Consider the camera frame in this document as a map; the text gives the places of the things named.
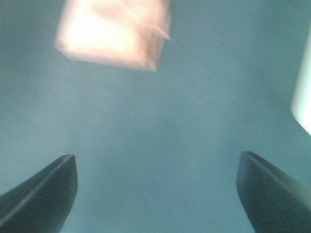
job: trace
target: floor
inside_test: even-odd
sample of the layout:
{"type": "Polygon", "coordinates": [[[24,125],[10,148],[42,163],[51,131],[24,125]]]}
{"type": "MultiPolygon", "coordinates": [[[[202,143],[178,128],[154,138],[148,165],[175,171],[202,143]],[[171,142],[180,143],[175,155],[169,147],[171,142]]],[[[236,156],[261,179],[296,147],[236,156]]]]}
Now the floor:
{"type": "Polygon", "coordinates": [[[311,186],[290,110],[310,1],[174,0],[158,72],[68,60],[54,48],[63,5],[0,2],[0,193],[69,153],[63,233],[249,233],[242,151],[311,186]]]}

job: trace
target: pink box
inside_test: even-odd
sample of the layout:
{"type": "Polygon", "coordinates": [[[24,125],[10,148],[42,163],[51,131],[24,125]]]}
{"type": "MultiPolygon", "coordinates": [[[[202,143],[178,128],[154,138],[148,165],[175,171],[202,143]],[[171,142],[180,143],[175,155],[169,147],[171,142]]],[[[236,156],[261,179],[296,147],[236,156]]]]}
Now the pink box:
{"type": "Polygon", "coordinates": [[[67,0],[55,47],[69,59],[156,71],[169,0],[67,0]]]}

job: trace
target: white object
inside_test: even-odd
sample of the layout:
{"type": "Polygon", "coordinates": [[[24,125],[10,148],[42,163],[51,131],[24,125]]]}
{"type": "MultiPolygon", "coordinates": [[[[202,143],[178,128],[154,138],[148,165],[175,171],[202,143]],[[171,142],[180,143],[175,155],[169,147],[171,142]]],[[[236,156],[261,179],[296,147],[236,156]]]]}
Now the white object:
{"type": "Polygon", "coordinates": [[[156,70],[169,0],[67,0],[55,46],[68,58],[156,70]]]}
{"type": "Polygon", "coordinates": [[[297,122],[311,135],[311,29],[292,102],[297,122]]]}

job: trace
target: blurry box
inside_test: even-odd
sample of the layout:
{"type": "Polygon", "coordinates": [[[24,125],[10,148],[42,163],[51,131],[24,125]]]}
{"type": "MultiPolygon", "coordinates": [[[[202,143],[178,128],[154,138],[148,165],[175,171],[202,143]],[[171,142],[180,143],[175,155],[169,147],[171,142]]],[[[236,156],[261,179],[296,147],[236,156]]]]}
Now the blurry box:
{"type": "Polygon", "coordinates": [[[69,59],[156,71],[169,0],[67,0],[55,47],[69,59]]]}

